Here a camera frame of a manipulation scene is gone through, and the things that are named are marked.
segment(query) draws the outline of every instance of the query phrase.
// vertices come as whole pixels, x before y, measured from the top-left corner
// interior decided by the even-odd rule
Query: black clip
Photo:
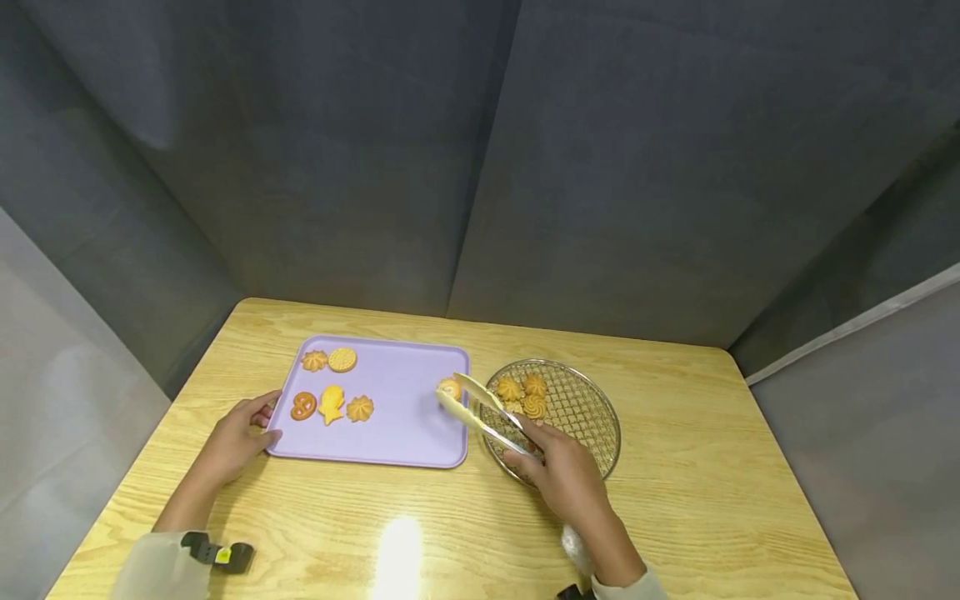
[[[596,600],[592,589],[588,589],[586,593],[583,593],[575,585],[565,588],[564,591],[557,594],[557,598],[560,600]]]
[[[180,546],[190,548],[190,556],[201,564],[211,564],[227,574],[247,571],[253,560],[253,546],[237,542],[230,548],[210,543],[210,536],[202,531],[187,532]]]

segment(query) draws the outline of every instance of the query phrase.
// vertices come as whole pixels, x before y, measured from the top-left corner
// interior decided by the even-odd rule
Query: cookie
[[[300,362],[303,364],[304,369],[310,372],[317,372],[323,367],[326,367],[326,352],[323,350],[307,352],[303,355],[303,360]]]
[[[496,394],[504,402],[519,400],[523,396],[523,389],[510,377],[503,377],[496,382]]]
[[[523,412],[528,419],[543,419],[546,417],[546,398],[543,396],[525,396],[522,400]]]
[[[353,422],[367,420],[373,414],[373,400],[366,396],[356,397],[347,405],[347,417]]]
[[[333,372],[347,372],[357,366],[357,353],[350,348],[337,348],[326,360]]]
[[[451,396],[460,399],[460,396],[464,394],[464,389],[460,386],[460,382],[454,379],[453,377],[448,377],[446,379],[441,379],[440,383],[437,384],[437,389],[443,392],[447,392]]]
[[[503,403],[503,410],[515,415],[523,415],[523,404],[519,400],[507,400]]]
[[[330,425],[337,419],[344,417],[344,414],[340,412],[340,407],[343,405],[344,389],[338,385],[331,385],[320,394],[320,408],[317,409],[317,412],[324,416],[324,425]]]
[[[294,396],[294,406],[290,409],[293,420],[309,419],[317,410],[317,398],[309,392],[300,392]]]
[[[546,397],[546,381],[543,375],[532,372],[523,380],[523,391],[530,396]]]

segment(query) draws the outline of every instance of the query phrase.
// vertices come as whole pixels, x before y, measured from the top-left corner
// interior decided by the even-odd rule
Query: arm
[[[593,563],[597,598],[665,599],[656,575],[648,573],[627,528],[613,511],[589,450],[550,425],[517,417],[524,432],[543,449],[544,464],[509,450],[503,458],[537,486],[547,506],[580,536]]]
[[[153,533],[133,545],[113,588],[115,600],[203,600],[210,567],[190,556],[180,540],[188,531],[206,529],[213,503],[224,485],[243,473],[279,431],[250,435],[250,426],[266,427],[279,392],[241,400],[220,419],[193,466],[180,481],[156,520]]]

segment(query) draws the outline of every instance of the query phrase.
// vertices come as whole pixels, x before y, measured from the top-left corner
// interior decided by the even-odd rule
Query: wire cooling rack
[[[562,363],[541,358],[510,363],[493,374],[487,382],[487,388],[495,391],[496,384],[504,377],[522,384],[523,379],[532,373],[539,373],[547,385],[547,410],[543,420],[586,446],[593,454],[600,474],[606,479],[620,457],[620,421],[607,396],[582,373]],[[477,412],[486,424],[501,435],[512,442],[527,444],[521,433],[491,409],[481,404]],[[503,447],[500,444],[491,442],[486,436],[483,440],[501,467],[514,478],[530,484],[503,462]]]

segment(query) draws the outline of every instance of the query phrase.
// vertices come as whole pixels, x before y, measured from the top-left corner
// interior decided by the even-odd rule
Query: yellow cookie
[[[525,397],[523,399],[523,412],[529,419],[543,419],[546,417],[546,398],[543,396]]]
[[[503,410],[515,415],[523,415],[523,404],[517,400],[507,400],[503,403]]]
[[[357,366],[357,353],[350,348],[337,348],[326,359],[333,372],[347,372]]]
[[[331,385],[320,395],[320,408],[317,412],[324,416],[324,425],[330,425],[344,414],[340,407],[344,405],[344,389],[338,385]]]
[[[460,399],[460,396],[464,394],[464,390],[460,387],[460,382],[454,379],[453,377],[448,377],[447,379],[441,379],[440,383],[437,384],[438,390],[443,390],[451,396]]]
[[[523,389],[510,377],[504,377],[496,382],[496,393],[504,402],[519,400],[523,396]]]
[[[303,355],[301,360],[303,368],[310,372],[317,372],[326,367],[326,352],[323,350],[314,350]]]
[[[532,372],[523,380],[523,390],[531,396],[546,397],[546,381],[543,375],[538,372]]]
[[[353,422],[367,420],[373,414],[373,400],[366,396],[354,398],[347,405],[347,417]]]

